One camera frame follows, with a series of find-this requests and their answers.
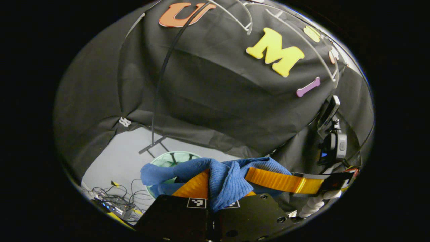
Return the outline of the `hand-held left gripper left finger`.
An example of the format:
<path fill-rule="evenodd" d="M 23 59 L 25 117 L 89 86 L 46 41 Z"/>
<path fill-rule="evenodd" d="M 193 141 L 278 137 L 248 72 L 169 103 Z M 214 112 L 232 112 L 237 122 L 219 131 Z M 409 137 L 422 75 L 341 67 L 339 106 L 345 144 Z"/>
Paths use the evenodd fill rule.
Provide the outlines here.
<path fill-rule="evenodd" d="M 134 229 L 150 242 L 207 242 L 209 170 L 186 182 L 173 195 L 160 195 Z"/>

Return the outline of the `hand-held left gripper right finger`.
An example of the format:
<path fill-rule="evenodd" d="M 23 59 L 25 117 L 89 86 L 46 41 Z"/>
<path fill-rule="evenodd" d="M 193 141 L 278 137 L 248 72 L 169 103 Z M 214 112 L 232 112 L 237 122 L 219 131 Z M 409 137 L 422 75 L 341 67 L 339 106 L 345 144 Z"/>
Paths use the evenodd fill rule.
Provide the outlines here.
<path fill-rule="evenodd" d="M 265 242 L 295 225 L 267 193 L 245 196 L 215 213 L 215 242 Z"/>

